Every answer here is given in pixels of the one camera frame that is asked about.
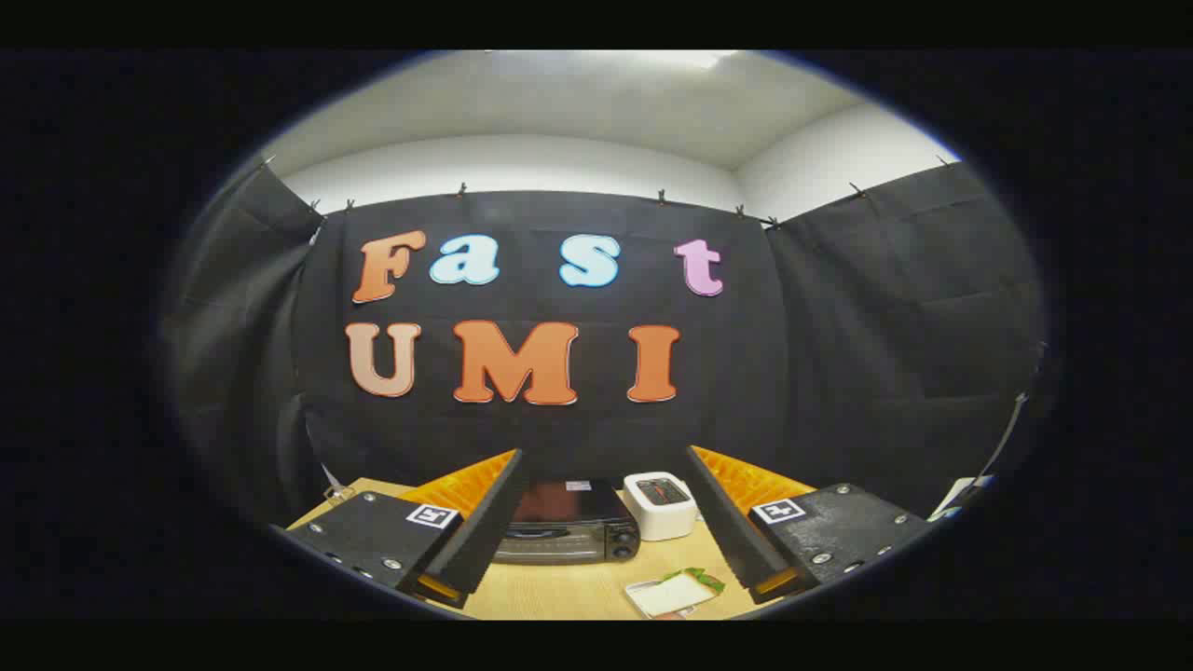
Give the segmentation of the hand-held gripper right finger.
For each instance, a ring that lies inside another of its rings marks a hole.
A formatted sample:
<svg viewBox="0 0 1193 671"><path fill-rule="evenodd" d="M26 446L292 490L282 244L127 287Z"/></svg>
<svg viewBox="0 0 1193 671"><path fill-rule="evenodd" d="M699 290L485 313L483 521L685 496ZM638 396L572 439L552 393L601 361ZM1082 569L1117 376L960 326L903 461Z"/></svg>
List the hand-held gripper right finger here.
<svg viewBox="0 0 1193 671"><path fill-rule="evenodd" d="M814 488L697 445L685 458L700 515L759 607L876 568L933 527L854 484Z"/></svg>

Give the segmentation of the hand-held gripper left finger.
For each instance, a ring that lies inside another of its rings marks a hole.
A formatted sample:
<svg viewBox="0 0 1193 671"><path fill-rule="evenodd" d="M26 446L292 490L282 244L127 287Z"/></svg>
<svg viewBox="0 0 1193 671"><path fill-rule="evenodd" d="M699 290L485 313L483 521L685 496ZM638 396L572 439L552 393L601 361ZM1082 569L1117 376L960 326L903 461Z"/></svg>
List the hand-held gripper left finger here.
<svg viewBox="0 0 1193 671"><path fill-rule="evenodd" d="M400 494L358 486L323 513L271 527L271 536L361 586L460 609L527 485L515 449Z"/></svg>

